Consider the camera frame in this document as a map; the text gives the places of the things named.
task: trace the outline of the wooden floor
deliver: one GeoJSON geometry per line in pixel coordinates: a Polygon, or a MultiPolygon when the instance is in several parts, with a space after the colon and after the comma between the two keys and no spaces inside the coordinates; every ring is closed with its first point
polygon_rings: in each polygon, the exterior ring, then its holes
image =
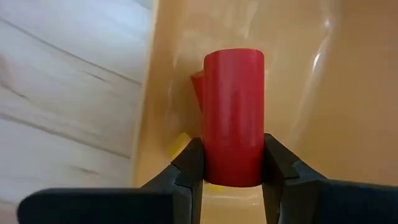
{"type": "Polygon", "coordinates": [[[0,0],[0,223],[47,187],[123,187],[148,0],[0,0]]]}

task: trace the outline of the beige plastic bin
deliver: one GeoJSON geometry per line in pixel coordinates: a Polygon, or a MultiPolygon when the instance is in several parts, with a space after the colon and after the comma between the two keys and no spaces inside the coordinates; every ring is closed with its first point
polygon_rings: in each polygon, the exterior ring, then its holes
{"type": "MultiPolygon", "coordinates": [[[[266,56],[265,131],[329,178],[398,185],[398,1],[159,1],[134,169],[141,186],[200,134],[206,54],[266,56]]],[[[202,223],[265,223],[260,187],[203,192],[202,223]]]]}

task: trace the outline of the wood plank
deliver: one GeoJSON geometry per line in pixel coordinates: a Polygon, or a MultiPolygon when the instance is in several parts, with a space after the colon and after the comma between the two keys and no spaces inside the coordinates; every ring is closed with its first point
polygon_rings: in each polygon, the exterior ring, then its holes
{"type": "Polygon", "coordinates": [[[0,118],[0,200],[49,187],[127,187],[129,159],[0,118]]]}
{"type": "Polygon", "coordinates": [[[0,200],[0,223],[1,224],[18,224],[16,217],[17,206],[11,203],[2,202],[0,200]]]}
{"type": "Polygon", "coordinates": [[[152,12],[132,0],[0,0],[0,17],[130,80],[144,78],[152,12]]]}
{"type": "Polygon", "coordinates": [[[0,21],[0,33],[0,114],[129,156],[141,85],[44,44],[7,22],[0,21]]]}
{"type": "Polygon", "coordinates": [[[154,1],[153,0],[133,0],[140,4],[142,7],[152,10],[154,8],[154,1]]]}

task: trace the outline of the red cylinder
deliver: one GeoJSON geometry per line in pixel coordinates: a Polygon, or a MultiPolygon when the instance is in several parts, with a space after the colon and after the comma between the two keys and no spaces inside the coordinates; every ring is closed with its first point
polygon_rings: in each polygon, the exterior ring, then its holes
{"type": "Polygon", "coordinates": [[[205,180],[232,187],[261,184],[264,55],[228,49],[205,57],[205,180]]]}

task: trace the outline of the plastic tray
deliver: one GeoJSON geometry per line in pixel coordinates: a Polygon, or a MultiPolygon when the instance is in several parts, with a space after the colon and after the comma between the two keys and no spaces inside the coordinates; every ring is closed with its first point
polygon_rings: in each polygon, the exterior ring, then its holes
{"type": "MultiPolygon", "coordinates": [[[[266,56],[265,131],[333,179],[398,185],[395,1],[174,0],[157,4],[134,186],[170,162],[182,132],[200,135],[190,75],[206,54],[266,56]]],[[[265,223],[261,187],[206,184],[202,223],[265,223]]]]}

